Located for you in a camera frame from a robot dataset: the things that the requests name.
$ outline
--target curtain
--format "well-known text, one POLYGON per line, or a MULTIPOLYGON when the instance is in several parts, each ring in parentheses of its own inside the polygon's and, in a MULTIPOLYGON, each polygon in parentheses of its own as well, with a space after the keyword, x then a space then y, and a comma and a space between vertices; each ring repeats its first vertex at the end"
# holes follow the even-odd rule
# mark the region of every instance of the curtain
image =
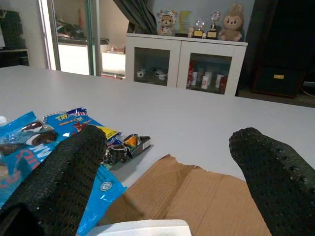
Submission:
POLYGON ((128 31, 134 28, 135 32, 158 34, 157 22, 148 8, 148 0, 114 0, 114 2, 130 22, 128 31))

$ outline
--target gray table surface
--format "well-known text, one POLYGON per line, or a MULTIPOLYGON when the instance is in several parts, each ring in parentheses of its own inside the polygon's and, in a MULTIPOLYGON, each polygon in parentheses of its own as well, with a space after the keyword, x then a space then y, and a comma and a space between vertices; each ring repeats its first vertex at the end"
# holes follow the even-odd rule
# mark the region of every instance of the gray table surface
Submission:
POLYGON ((0 69, 0 115, 8 120, 76 107, 126 135, 151 136, 149 151, 113 171, 126 186, 169 153, 181 163, 244 179, 228 139, 245 127, 291 145, 315 167, 313 108, 26 66, 0 69))

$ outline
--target glass cabinet door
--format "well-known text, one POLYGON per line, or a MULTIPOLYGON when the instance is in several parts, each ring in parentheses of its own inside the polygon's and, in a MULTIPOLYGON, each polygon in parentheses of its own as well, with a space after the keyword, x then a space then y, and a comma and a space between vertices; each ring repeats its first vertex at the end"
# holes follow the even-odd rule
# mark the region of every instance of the glass cabinet door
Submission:
POLYGON ((178 40, 127 34, 126 80, 176 87, 180 50, 178 40))
POLYGON ((135 81, 167 86, 169 50, 136 47, 134 57, 135 81))
POLYGON ((224 94, 232 57, 191 53, 187 89, 224 94))
POLYGON ((182 42, 177 87, 235 96, 246 45, 182 42))

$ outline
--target cardboard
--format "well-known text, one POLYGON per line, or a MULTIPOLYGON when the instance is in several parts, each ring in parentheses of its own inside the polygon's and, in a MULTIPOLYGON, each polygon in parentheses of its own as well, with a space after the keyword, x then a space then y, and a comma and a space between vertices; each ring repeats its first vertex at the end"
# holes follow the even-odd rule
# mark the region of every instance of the cardboard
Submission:
POLYGON ((185 220, 194 236, 270 235, 244 181, 171 155, 118 198, 99 224, 147 219, 185 220))

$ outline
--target trophy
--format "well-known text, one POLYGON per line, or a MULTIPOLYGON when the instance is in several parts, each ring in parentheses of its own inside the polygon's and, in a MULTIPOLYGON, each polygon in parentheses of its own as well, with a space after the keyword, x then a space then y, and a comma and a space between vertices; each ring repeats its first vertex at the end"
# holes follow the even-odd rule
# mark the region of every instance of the trophy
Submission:
POLYGON ((205 25, 205 22, 201 19, 198 19, 196 21, 196 29, 193 32, 193 37, 194 38, 202 38, 202 34, 203 34, 203 27, 205 25))
POLYGON ((207 33, 208 39, 216 39, 217 38, 217 26, 216 21, 220 19, 220 13, 218 11, 214 11, 211 13, 212 25, 207 33))

